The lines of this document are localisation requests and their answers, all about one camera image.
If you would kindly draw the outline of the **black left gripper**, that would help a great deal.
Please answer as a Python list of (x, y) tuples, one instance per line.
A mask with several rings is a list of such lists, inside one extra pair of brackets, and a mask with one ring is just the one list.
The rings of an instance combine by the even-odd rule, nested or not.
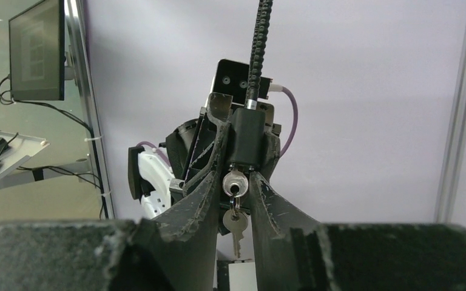
[[(229, 164), (226, 155), (232, 144), (232, 96), (210, 93), (201, 108), (187, 156), (182, 193), (168, 210), (169, 233), (227, 233), (223, 217), (229, 197), (222, 186)], [(248, 178), (252, 183), (240, 210), (252, 216), (254, 233), (281, 233), (275, 211), (279, 196), (269, 185), (281, 157), (280, 126), (266, 127), (261, 139), (260, 167)]]

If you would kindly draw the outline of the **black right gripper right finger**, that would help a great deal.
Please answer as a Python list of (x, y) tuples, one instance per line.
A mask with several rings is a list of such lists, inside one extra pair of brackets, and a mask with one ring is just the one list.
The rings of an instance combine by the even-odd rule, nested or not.
[(318, 222), (249, 182), (259, 290), (466, 290), (466, 228)]

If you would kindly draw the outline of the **black cable lock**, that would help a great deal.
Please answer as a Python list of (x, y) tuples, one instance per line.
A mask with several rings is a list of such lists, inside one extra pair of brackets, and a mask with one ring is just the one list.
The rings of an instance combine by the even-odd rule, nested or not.
[(258, 4), (245, 104), (235, 110), (231, 119), (232, 147), (228, 163), (237, 170), (253, 170), (260, 164), (265, 113), (257, 110), (257, 101), (273, 3), (273, 0), (263, 0)]

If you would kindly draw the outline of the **small silver keys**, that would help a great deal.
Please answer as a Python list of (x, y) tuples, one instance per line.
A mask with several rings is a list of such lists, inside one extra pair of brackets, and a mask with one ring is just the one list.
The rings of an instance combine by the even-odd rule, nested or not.
[(241, 257), (241, 240), (243, 232), (248, 228), (249, 221), (246, 214), (241, 211), (241, 198), (248, 191), (248, 179), (244, 173), (231, 170), (223, 178), (223, 190), (230, 197), (229, 210), (223, 215), (223, 224), (232, 234), (234, 255)]

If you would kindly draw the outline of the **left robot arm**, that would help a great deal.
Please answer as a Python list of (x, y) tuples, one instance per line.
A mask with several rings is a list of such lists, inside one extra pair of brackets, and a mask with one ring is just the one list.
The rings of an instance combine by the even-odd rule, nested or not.
[(216, 172), (220, 185), (220, 231), (243, 233), (249, 225), (249, 209), (241, 206), (248, 194), (247, 166), (227, 159), (234, 138), (233, 127), (225, 128), (238, 105), (228, 95), (213, 93), (197, 119), (182, 124), (166, 138), (165, 161), (158, 148), (138, 145), (129, 148), (128, 180), (133, 199), (141, 202), (149, 219), (197, 189), (209, 171)]

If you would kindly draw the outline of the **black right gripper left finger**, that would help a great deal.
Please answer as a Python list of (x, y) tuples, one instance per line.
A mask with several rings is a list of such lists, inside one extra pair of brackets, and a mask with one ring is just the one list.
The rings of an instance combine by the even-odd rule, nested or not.
[(155, 219), (0, 223), (0, 290), (212, 290), (216, 171)]

